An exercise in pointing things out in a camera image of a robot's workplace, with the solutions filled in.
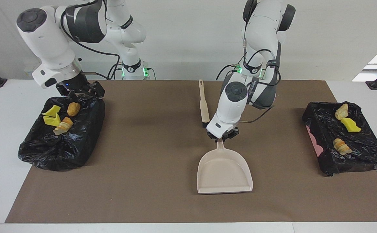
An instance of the white table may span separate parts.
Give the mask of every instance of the white table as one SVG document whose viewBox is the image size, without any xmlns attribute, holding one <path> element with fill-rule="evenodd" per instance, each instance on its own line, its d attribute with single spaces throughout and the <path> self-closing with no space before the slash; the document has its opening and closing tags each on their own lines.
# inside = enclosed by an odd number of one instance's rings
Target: white table
<svg viewBox="0 0 377 233">
<path fill-rule="evenodd" d="M 338 102 L 357 103 L 377 136 L 377 91 L 364 83 L 328 82 Z M 17 158 L 36 113 L 55 88 L 43 90 L 33 80 L 9 80 L 0 88 L 0 232 L 266 232 L 377 233 L 377 223 L 192 223 L 192 224 L 4 224 L 30 165 Z"/>
</svg>

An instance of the bread piece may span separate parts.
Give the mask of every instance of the bread piece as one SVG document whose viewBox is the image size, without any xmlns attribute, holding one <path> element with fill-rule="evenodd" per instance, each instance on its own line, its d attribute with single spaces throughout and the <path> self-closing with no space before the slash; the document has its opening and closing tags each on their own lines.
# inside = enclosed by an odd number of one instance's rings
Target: bread piece
<svg viewBox="0 0 377 233">
<path fill-rule="evenodd" d="M 81 109 L 81 105 L 79 103 L 70 103 L 67 107 L 67 114 L 70 117 L 76 116 L 79 113 L 79 110 Z"/>
<path fill-rule="evenodd" d="M 60 135 L 60 134 L 64 134 L 64 133 L 67 133 L 67 130 L 65 129 L 61 129 L 61 128 L 55 128 L 53 130 L 53 132 L 55 133 L 56 136 Z"/>
<path fill-rule="evenodd" d="M 73 125 L 73 121 L 70 118 L 65 117 L 63 121 L 60 122 L 58 127 L 56 127 L 53 130 L 53 132 L 55 133 L 56 136 L 67 133 L 67 131 L 70 129 L 70 127 L 72 127 L 72 125 Z"/>
<path fill-rule="evenodd" d="M 346 155 L 352 153 L 352 149 L 345 144 L 345 142 L 341 139 L 334 140 L 334 148 L 339 152 L 341 155 Z"/>
<path fill-rule="evenodd" d="M 335 117 L 338 121 L 346 118 L 348 116 L 348 104 L 343 104 L 336 112 Z"/>
<path fill-rule="evenodd" d="M 73 121 L 68 117 L 63 118 L 62 122 L 67 123 L 68 125 L 70 125 L 70 127 L 72 127 L 73 125 Z"/>
</svg>

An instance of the black cable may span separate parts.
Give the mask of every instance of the black cable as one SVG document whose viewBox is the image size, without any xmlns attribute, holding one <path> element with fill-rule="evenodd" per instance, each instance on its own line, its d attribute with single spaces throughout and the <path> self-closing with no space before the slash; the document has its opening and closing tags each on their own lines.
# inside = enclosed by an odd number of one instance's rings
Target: black cable
<svg viewBox="0 0 377 233">
<path fill-rule="evenodd" d="M 89 5 L 92 5 L 92 4 L 95 4 L 96 3 L 96 1 L 94 1 L 94 2 L 92 2 L 92 3 L 86 3 L 86 4 L 82 4 L 82 5 L 75 5 L 74 6 L 74 8 L 78 8 L 78 7 L 82 7 L 82 6 L 89 6 Z M 63 24 L 63 17 L 66 15 L 66 10 L 64 10 L 63 12 L 62 12 L 62 14 L 61 14 L 61 17 L 60 17 L 60 26 L 61 26 L 61 28 L 62 28 L 62 30 L 65 32 L 65 34 L 73 41 L 73 42 L 75 42 L 76 44 L 79 44 L 79 46 L 81 46 L 81 47 L 83 47 L 83 48 L 85 48 L 85 49 L 88 49 L 88 50 L 91 50 L 92 52 L 95 52 L 95 53 L 100 53 L 100 54 L 103 54 L 103 55 L 110 55 L 110 56 L 117 56 L 118 57 L 118 60 L 117 60 L 117 62 L 116 62 L 116 64 L 115 64 L 115 69 L 118 67 L 118 63 L 119 63 L 119 61 L 120 61 L 120 59 L 121 59 L 121 57 L 118 55 L 118 54 L 116 54 L 116 53 L 105 53 L 105 52 L 101 52 L 101 51 L 98 51 L 98 50 L 95 50 L 95 49 L 92 49 L 92 48 L 90 48 L 90 47 L 88 47 L 88 46 L 85 46 L 85 45 L 83 45 L 83 44 L 81 44 L 79 41 L 77 41 L 75 38 L 73 38 L 67 31 L 66 31 L 66 29 L 64 28 L 64 24 Z M 108 75 L 107 75 L 107 80 L 111 80 L 112 79 L 112 77 L 113 77 L 113 74 L 112 74 L 112 76 L 110 77 L 110 72 L 108 73 Z"/>
<path fill-rule="evenodd" d="M 101 77 L 105 78 L 106 80 L 108 80 L 108 77 L 106 77 L 103 74 L 97 73 L 97 72 L 91 72 L 91 74 L 89 74 L 88 72 L 85 72 L 85 73 L 87 73 L 86 75 L 98 75 L 98 76 L 101 76 Z"/>
<path fill-rule="evenodd" d="M 218 73 L 218 75 L 217 75 L 216 81 L 218 80 L 218 77 L 220 77 L 221 73 L 222 73 L 226 68 L 229 68 L 229 67 L 231 67 L 231 65 L 226 65 L 226 66 L 223 67 L 223 69 L 221 69 L 221 71 L 220 71 L 220 72 Z"/>
<path fill-rule="evenodd" d="M 116 74 L 116 72 L 117 71 L 122 71 L 122 68 L 118 68 L 118 69 L 116 69 L 114 72 L 113 72 L 113 79 L 114 80 L 116 80 L 116 76 L 115 76 L 115 74 Z"/>
<path fill-rule="evenodd" d="M 241 57 L 241 59 L 239 60 L 239 62 L 237 62 L 237 64 L 240 64 L 241 60 L 246 57 L 246 53 L 243 55 L 243 57 Z"/>
<path fill-rule="evenodd" d="M 256 54 L 258 54 L 258 53 L 260 53 L 260 52 L 263 52 L 263 51 L 268 51 L 269 53 L 271 53 L 271 51 L 270 51 L 269 49 L 261 49 L 261 50 L 259 50 L 259 51 L 256 51 L 256 52 L 252 55 L 252 57 L 249 59 L 249 61 L 246 63 L 246 65 L 249 65 L 249 63 L 252 61 L 253 57 L 254 57 Z"/>
<path fill-rule="evenodd" d="M 236 71 L 236 70 L 232 70 L 232 71 L 227 72 L 227 74 L 224 76 L 224 78 L 227 77 L 228 73 L 230 73 L 230 72 L 235 72 L 235 71 Z"/>
<path fill-rule="evenodd" d="M 246 62 L 246 43 L 245 43 L 245 41 L 246 41 L 246 29 L 247 29 L 247 23 L 248 22 L 246 22 L 246 24 L 244 25 L 244 34 L 243 34 L 243 53 L 244 53 L 244 55 L 243 55 L 243 58 L 244 58 L 244 62 Z"/>
<path fill-rule="evenodd" d="M 262 118 L 271 108 L 268 108 L 262 115 L 260 115 L 258 118 L 254 119 L 253 121 L 239 121 L 239 123 L 253 123 L 255 121 L 258 121 L 260 118 Z"/>
<path fill-rule="evenodd" d="M 115 68 L 115 66 L 116 66 L 116 64 L 112 65 L 111 69 L 109 69 L 108 74 L 110 74 L 110 73 L 112 72 L 112 70 L 113 70 L 113 68 Z"/>
<path fill-rule="evenodd" d="M 257 81 L 258 84 L 263 84 L 263 85 L 266 85 L 266 86 L 276 86 L 280 83 L 280 80 L 282 80 L 282 77 L 280 75 L 280 72 L 279 72 L 279 68 L 277 68 L 277 66 L 274 67 L 274 71 L 277 73 L 277 75 L 279 76 L 279 80 L 275 83 L 275 84 L 269 84 L 269 83 L 262 83 L 260 81 Z"/>
<path fill-rule="evenodd" d="M 157 80 L 157 76 L 155 75 L 155 70 L 153 68 L 147 68 L 147 70 L 152 70 L 152 72 L 154 73 L 154 79 Z"/>
</svg>

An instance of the white dustpan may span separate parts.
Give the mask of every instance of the white dustpan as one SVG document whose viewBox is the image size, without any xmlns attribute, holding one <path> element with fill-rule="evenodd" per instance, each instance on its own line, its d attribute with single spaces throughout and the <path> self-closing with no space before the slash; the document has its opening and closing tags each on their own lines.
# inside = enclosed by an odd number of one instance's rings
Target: white dustpan
<svg viewBox="0 0 377 233">
<path fill-rule="evenodd" d="M 197 171 L 199 194 L 250 192 L 252 175 L 246 160 L 237 152 L 224 148 L 221 140 L 217 149 L 206 153 Z"/>
</svg>

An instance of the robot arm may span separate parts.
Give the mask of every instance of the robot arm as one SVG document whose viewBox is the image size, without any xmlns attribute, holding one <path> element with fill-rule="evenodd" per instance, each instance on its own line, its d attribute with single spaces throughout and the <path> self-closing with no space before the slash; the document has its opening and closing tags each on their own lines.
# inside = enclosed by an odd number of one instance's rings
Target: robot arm
<svg viewBox="0 0 377 233">
<path fill-rule="evenodd" d="M 42 88 L 57 84 L 62 95 L 73 91 L 91 93 L 99 98 L 104 96 L 105 91 L 98 82 L 89 84 L 86 80 L 68 45 L 71 39 L 99 43 L 105 38 L 119 50 L 127 77 L 142 79 L 148 76 L 132 45 L 143 42 L 146 32 L 133 21 L 125 0 L 94 0 L 82 5 L 28 9 L 19 15 L 17 29 L 42 61 L 42 65 L 33 71 L 33 78 Z"/>
<path fill-rule="evenodd" d="M 272 108 L 280 66 L 277 32 L 289 28 L 294 14 L 293 6 L 285 8 L 278 0 L 249 0 L 246 3 L 243 13 L 247 25 L 245 59 L 241 73 L 235 72 L 223 82 L 217 111 L 207 125 L 207 134 L 212 139 L 236 136 L 236 126 L 247 104 L 258 109 Z M 260 77 L 263 60 L 266 61 L 265 72 Z"/>
</svg>

